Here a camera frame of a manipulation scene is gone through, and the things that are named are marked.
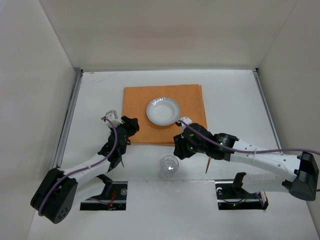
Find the clear drinking glass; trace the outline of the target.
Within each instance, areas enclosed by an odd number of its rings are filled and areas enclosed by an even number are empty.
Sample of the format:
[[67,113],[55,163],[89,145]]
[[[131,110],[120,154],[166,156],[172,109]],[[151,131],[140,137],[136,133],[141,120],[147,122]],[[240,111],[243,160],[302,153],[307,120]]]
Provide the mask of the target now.
[[179,161],[173,155],[166,155],[160,160],[160,173],[164,177],[172,176],[179,168]]

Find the copper spoon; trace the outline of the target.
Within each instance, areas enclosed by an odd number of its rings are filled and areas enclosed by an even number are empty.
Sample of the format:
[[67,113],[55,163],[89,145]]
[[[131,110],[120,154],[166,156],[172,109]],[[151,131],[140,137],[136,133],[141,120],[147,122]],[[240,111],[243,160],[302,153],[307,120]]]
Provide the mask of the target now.
[[211,163],[211,157],[208,158],[208,161],[207,161],[207,165],[206,165],[206,168],[205,168],[205,174],[207,174],[208,172],[208,169],[209,169],[209,166],[210,166],[210,163]]

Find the white ceramic bowl plate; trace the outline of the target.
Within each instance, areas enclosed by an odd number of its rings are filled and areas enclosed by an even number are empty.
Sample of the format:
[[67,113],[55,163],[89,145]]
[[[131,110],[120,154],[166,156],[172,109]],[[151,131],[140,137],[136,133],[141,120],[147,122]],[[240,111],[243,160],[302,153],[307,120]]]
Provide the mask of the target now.
[[179,104],[169,97],[157,97],[146,107],[147,118],[157,126],[175,123],[181,113]]

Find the orange cloth placemat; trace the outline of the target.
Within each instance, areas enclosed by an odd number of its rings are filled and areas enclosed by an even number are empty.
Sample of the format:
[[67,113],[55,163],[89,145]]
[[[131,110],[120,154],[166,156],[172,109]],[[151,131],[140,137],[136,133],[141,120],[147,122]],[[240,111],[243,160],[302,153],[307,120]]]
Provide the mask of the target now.
[[160,97],[175,100],[180,107],[180,115],[207,127],[203,102],[202,86],[199,84],[125,87],[123,93],[122,115],[137,118],[139,131],[130,138],[133,144],[152,144],[173,146],[175,135],[181,130],[174,123],[159,126],[147,117],[148,104]]

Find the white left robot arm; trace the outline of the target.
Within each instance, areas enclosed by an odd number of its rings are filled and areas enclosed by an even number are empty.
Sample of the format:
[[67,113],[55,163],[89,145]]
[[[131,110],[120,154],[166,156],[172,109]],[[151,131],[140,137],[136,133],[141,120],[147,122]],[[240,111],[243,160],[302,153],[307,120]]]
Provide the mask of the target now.
[[112,171],[122,162],[122,155],[131,144],[130,137],[140,130],[138,119],[125,115],[119,119],[115,111],[110,111],[102,120],[109,127],[110,135],[94,157],[66,170],[53,168],[45,175],[30,201],[39,216],[54,224],[60,223],[71,210],[80,187]]

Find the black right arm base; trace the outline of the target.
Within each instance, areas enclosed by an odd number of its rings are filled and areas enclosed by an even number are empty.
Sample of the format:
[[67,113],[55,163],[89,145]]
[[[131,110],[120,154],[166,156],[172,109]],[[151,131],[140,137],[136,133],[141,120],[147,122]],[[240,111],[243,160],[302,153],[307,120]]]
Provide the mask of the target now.
[[245,172],[236,174],[233,180],[215,181],[217,206],[219,210],[263,210],[269,206],[264,191],[249,193],[242,188]]

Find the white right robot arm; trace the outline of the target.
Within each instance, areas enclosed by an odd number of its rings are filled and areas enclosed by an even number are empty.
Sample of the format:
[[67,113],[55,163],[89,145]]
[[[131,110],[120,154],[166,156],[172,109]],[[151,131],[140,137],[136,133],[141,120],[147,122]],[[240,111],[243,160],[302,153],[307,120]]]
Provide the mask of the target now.
[[264,174],[239,172],[232,188],[239,197],[256,192],[285,192],[312,202],[316,199],[320,170],[318,151],[302,148],[263,149],[227,133],[212,134],[198,123],[179,119],[181,133],[174,136],[173,154],[180,160],[204,154],[212,160],[241,163],[259,168]]

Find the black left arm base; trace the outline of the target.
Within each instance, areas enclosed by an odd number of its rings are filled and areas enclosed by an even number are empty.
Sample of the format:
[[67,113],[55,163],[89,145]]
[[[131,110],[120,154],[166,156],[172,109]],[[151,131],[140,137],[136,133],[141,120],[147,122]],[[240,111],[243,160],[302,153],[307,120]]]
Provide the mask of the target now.
[[125,211],[127,207],[128,182],[112,181],[104,174],[99,175],[104,188],[99,195],[91,196],[80,203],[80,211]]

